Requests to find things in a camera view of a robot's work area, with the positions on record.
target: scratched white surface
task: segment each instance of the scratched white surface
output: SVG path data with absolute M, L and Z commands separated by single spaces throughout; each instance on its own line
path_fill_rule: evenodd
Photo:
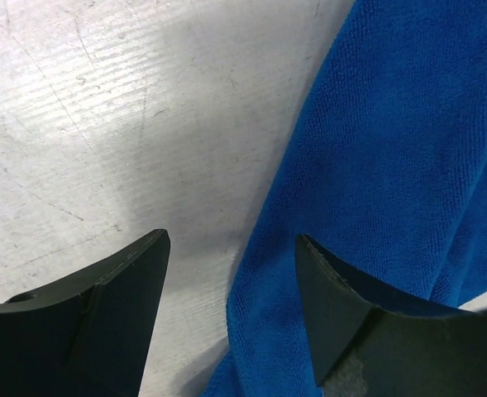
M 0 302 L 151 229 L 173 247 L 141 395 L 198 395 L 224 301 L 352 0 L 0 0 Z

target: scratch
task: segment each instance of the scratch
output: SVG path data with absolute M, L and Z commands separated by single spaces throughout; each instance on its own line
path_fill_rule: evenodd
M 63 213 L 67 213 L 68 215 L 70 215 L 71 217 L 74 217 L 76 219 L 78 219 L 80 222 L 83 222 L 84 219 L 79 217 L 78 215 L 76 215 L 75 213 L 71 213 L 70 211 L 60 207 L 59 205 L 55 205 L 49 201 L 46 201 L 44 200 L 42 197 L 38 196 L 37 194 L 31 192 L 29 189 L 25 188 L 22 184 L 20 184 L 19 182 L 17 181 L 14 181 L 21 189 L 24 189 L 30 196 L 32 196 L 33 198 L 35 199 L 38 199 L 39 201 L 41 201 L 42 203 L 45 203 L 46 205 L 49 205 L 51 206 L 52 208 L 55 208 L 57 209 L 58 211 L 61 211 Z
M 14 120 L 16 121 L 16 123 L 17 123 L 17 124 L 19 124 L 19 125 L 20 125 L 22 128 L 24 128 L 24 130 L 26 131 L 26 133 L 31 134 L 31 133 L 30 133 L 30 130 L 28 129 L 28 127 L 27 127 L 27 126 L 25 126 L 25 125 L 24 125 L 24 124 L 21 122 L 21 120 L 19 120 L 19 118 L 18 118 L 17 116 L 14 116 L 13 118 L 14 118 Z
M 79 85 L 85 85 L 87 83 L 87 79 L 84 76 L 76 76 L 76 79 L 79 81 Z
M 129 10 L 129 12 L 135 17 L 135 19 L 137 20 L 140 19 L 133 8 L 127 6 L 127 10 Z
M 78 219 L 80 222 L 83 222 L 84 219 L 79 217 L 78 215 L 76 215 L 75 213 L 71 213 L 70 211 L 67 211 L 66 209 L 62 208 L 62 207 L 58 207 L 57 205 L 54 205 L 53 203 L 49 203 L 49 202 L 46 202 L 48 205 L 50 205 L 52 208 L 55 208 L 55 209 L 58 209 L 64 213 L 67 213 L 68 215 L 70 215 L 71 217 L 74 217 L 76 219 Z
M 138 146 L 141 145 L 142 138 L 144 137 L 144 129 L 146 127 L 146 100 L 147 100 L 147 70 L 144 73 L 144 99 L 142 104 L 141 133 L 138 137 Z
M 8 0 L 3 0 L 4 2 L 4 13 L 6 14 L 6 30 L 8 35 L 12 34 L 12 24 L 10 22 L 10 11 L 8 9 Z
M 73 248 L 75 246 L 80 246 L 82 244 L 85 244 L 86 242 L 90 242 L 92 240 L 94 240 L 95 238 L 98 238 L 102 235 L 104 235 L 106 232 L 108 232 L 111 228 L 108 227 L 107 229 L 105 229 L 103 232 L 95 235 L 95 236 L 92 236 L 90 238 L 87 238 L 85 240 L 83 240 L 82 242 L 75 242 L 74 244 L 71 244 L 70 246 L 64 246 L 63 248 L 60 248 L 58 250 L 53 250 L 53 251 L 50 251 L 50 252 L 47 252 L 46 254 L 43 254 L 43 255 L 40 255 L 40 256 L 37 256 L 35 257 L 34 259 L 31 259 L 25 263 L 23 263 L 22 265 L 18 265 L 16 266 L 16 268 L 18 267 L 23 267 L 25 265 L 30 265 L 31 263 L 35 262 L 35 261 L 38 261 L 39 259 L 43 259 L 43 258 L 46 258 L 47 256 L 50 256 L 50 255 L 54 255 L 54 254 L 57 254 L 58 252 L 62 252 L 62 251 L 65 251 L 65 250 L 68 250 L 69 248 Z
M 186 325 L 188 326 L 188 330 L 191 332 L 193 330 L 192 326 L 190 325 L 190 321 L 186 313 L 184 313 L 184 321 L 186 321 Z
M 74 128 L 76 129 L 76 131 L 78 132 L 78 134 L 82 137 L 82 139 L 84 140 L 85 142 L 85 145 L 87 145 L 87 147 L 92 151 L 93 154 L 96 155 L 96 153 L 94 152 L 94 149 L 92 146 L 90 146 L 90 144 L 88 143 L 87 141 L 87 138 L 85 137 L 85 135 L 81 132 L 81 130 L 79 129 L 78 127 L 78 124 L 76 124 L 76 122 L 74 121 L 74 119 L 72 118 L 72 115 L 70 114 L 70 112 L 67 110 L 67 107 L 64 105 L 63 101 L 61 100 L 60 96 L 58 95 L 58 93 L 55 91 L 54 89 L 54 86 L 52 84 L 49 83 L 48 81 L 48 78 L 46 77 L 46 74 L 43 72 L 43 69 L 37 64 L 36 60 L 34 60 L 34 57 L 31 56 L 31 54 L 28 52 L 28 50 L 24 47 L 23 44 L 21 44 L 21 42 L 16 39 L 14 36 L 10 36 L 20 47 L 21 49 L 23 50 L 23 52 L 26 54 L 26 56 L 28 58 L 31 59 L 31 61 L 33 62 L 34 66 L 37 68 L 37 70 L 39 70 L 39 72 L 41 73 L 41 76 L 43 76 L 43 79 L 45 79 L 47 85 L 50 87 L 50 89 L 52 90 L 52 93 L 54 93 L 54 96 L 55 98 L 58 100 L 58 103 L 60 104 L 60 106 L 63 108 L 64 112 L 67 114 L 67 117 L 69 118 L 70 122 L 72 122 L 72 125 L 74 126 Z
M 164 113 L 166 110 L 168 110 L 168 108 L 159 110 L 157 113 L 155 113 L 155 115 L 153 115 L 153 117 L 157 117 L 158 115 Z
M 199 28 L 201 29 L 201 32 L 203 34 L 205 34 L 203 21 L 201 21 L 201 16 L 199 15 L 198 9 L 197 9 L 197 7 L 195 7 L 195 1 L 190 0 L 190 4 L 192 5 L 193 13 L 195 14 L 195 18 L 197 19 L 197 23 L 199 25 Z
M 93 58 L 87 51 L 87 47 L 85 46 L 84 39 L 81 38 L 81 32 L 79 31 L 79 24 L 76 18 L 74 19 L 74 24 L 76 25 L 76 34 L 78 35 L 79 42 L 81 43 L 81 46 L 84 48 L 85 54 L 88 60 L 90 61 L 91 65 L 93 66 L 93 69 L 96 70 L 96 65 L 94 64 Z

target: microfiber cloth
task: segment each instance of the microfiber cloth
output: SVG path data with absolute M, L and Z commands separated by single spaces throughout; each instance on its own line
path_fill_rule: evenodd
M 294 242 L 421 298 L 487 290 L 487 0 L 358 0 L 299 115 L 204 397 L 317 397 Z

